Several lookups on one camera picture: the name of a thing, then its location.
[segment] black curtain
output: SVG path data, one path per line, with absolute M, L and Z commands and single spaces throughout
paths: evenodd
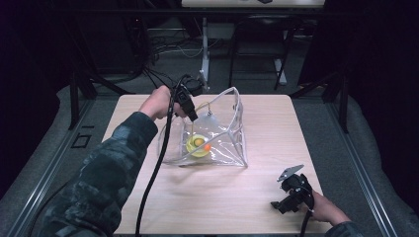
M 367 17 L 359 23 L 320 21 L 298 83 L 315 82 L 338 70 L 348 55 L 355 56 L 348 68 L 349 93 L 373 131 L 382 169 L 419 214 L 419 4 L 326 0 L 325 11 Z M 368 33 L 360 36 L 363 27 Z M 362 46 L 351 48 L 359 37 L 365 40 Z
M 37 3 L 0 3 L 1 197 L 52 124 L 69 73 Z
M 176 9 L 182 8 L 182 0 L 145 0 L 144 7 L 148 9 Z M 147 17 L 147 27 L 153 28 L 167 21 L 164 17 Z M 188 35 L 193 39 L 201 36 L 201 18 L 196 20 L 193 17 L 178 18 Z

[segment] clear plastic bag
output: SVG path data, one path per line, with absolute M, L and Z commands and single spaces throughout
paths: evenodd
M 231 87 L 196 108 L 198 118 L 173 118 L 163 163 L 176 166 L 230 165 L 247 167 L 243 105 Z M 165 128 L 158 138 L 158 152 Z

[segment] hand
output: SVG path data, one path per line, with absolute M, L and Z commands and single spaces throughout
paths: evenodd
M 330 222 L 333 226 L 351 219 L 327 197 L 312 191 L 314 197 L 314 212 L 312 217 L 321 222 Z
M 166 86 L 155 89 L 139 108 L 139 111 L 149 116 L 151 119 L 163 119 L 167 116 L 170 104 L 170 90 Z M 174 113 L 184 118 L 186 115 L 180 105 L 175 103 Z

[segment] gray carpet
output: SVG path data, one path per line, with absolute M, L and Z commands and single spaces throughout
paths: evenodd
M 294 41 L 290 60 L 286 66 L 289 84 L 278 91 L 273 90 L 275 81 L 264 81 L 264 83 L 237 81 L 234 86 L 241 94 L 290 94 L 298 90 L 296 82 L 308 46 L 309 43 L 305 40 Z M 226 50 L 226 44 L 220 42 L 210 50 L 209 94 L 218 94 L 227 88 Z M 164 53 L 160 55 L 154 66 L 150 65 L 150 68 L 164 72 L 173 79 L 178 79 L 185 73 L 197 75 L 201 68 L 201 57 L 201 54 L 197 57 L 187 57 L 182 52 Z M 149 94 L 153 90 L 153 84 L 144 75 L 118 85 L 136 94 Z M 81 97 L 87 113 L 72 135 L 67 131 L 70 122 L 69 89 L 64 88 L 58 93 L 61 107 L 54 124 L 14 185 L 0 201 L 2 220 L 0 236 L 7 236 L 8 233 L 27 233 L 29 224 L 17 223 L 17 220 L 29 223 L 37 213 L 40 203 L 62 186 L 80 167 L 86 154 L 101 142 L 118 95 L 104 86 L 96 85 L 96 87 L 99 92 L 97 100 L 85 101 Z M 357 180 L 351 156 L 342 140 L 339 127 L 334 125 L 335 118 L 330 113 L 330 107 L 334 107 L 322 103 L 318 97 L 321 92 L 322 89 L 317 89 L 304 98 L 293 100 L 293 104 L 323 192 L 360 225 L 365 236 L 383 236 Z M 418 218 L 395 194 L 380 169 L 375 139 L 357 103 L 353 100 L 349 103 L 348 128 L 349 136 L 362 158 L 395 232 L 398 236 L 418 236 Z M 70 140 L 70 145 L 66 148 L 60 147 L 66 139 Z M 45 186 L 44 193 L 38 196 L 40 201 L 34 202 L 34 198 L 31 197 L 33 191 L 42 179 L 44 171 L 48 169 L 48 165 L 61 150 L 63 150 L 62 162 L 57 164 L 56 173 L 50 174 L 53 179 Z M 31 206 L 27 203 L 34 203 L 32 210 L 28 211 Z

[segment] wooden table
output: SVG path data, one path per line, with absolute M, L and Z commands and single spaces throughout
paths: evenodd
M 215 95 L 193 98 L 195 105 Z M 305 174 L 322 193 L 290 97 L 241 95 L 248 167 L 163 164 L 148 196 L 141 221 L 144 234 L 272 234 L 299 233 L 303 212 L 281 214 L 270 202 L 288 196 L 277 178 L 288 167 L 303 164 Z M 137 111 L 146 95 L 121 96 L 104 139 Z M 157 120 L 159 129 L 166 120 Z M 157 161 L 157 136 L 132 194 L 123 208 L 117 234 L 135 232 L 139 205 Z M 307 233 L 324 233 L 331 226 L 309 221 Z

